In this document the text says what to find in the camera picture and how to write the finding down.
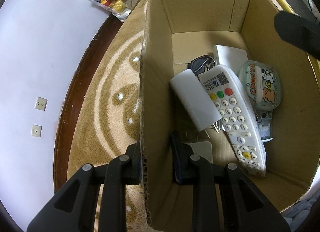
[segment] screw head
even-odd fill
[[[84,171],[89,171],[92,168],[91,164],[85,164],[84,166],[82,166],[82,170]]]
[[[190,159],[191,159],[192,161],[198,161],[198,160],[200,160],[200,156],[198,156],[198,155],[191,155],[191,156],[190,156]]]
[[[234,164],[234,163],[228,163],[228,168],[229,168],[230,170],[236,170],[237,165]]]
[[[128,155],[120,155],[119,160],[122,162],[128,161],[129,160],[129,156]]]

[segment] white remote control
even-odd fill
[[[244,171],[264,177],[266,153],[252,106],[239,78],[225,65],[217,65],[198,77],[222,116],[223,126]]]

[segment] qr code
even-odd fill
[[[217,75],[217,78],[220,82],[221,85],[225,85],[227,83],[229,83],[227,77],[225,76],[224,72],[220,73]]]

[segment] cartoon panda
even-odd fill
[[[261,69],[261,73],[262,73],[262,79],[263,80],[268,80],[270,81],[270,83],[273,83],[273,73],[272,72],[269,72],[268,70],[264,70],[264,69]]]

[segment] carpet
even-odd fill
[[[71,145],[68,179],[85,163],[109,163],[137,141],[140,127],[140,54],[148,0],[141,0],[110,44],[95,72]],[[94,231],[98,220],[99,193]],[[128,231],[155,231],[147,225],[143,186],[126,187]]]

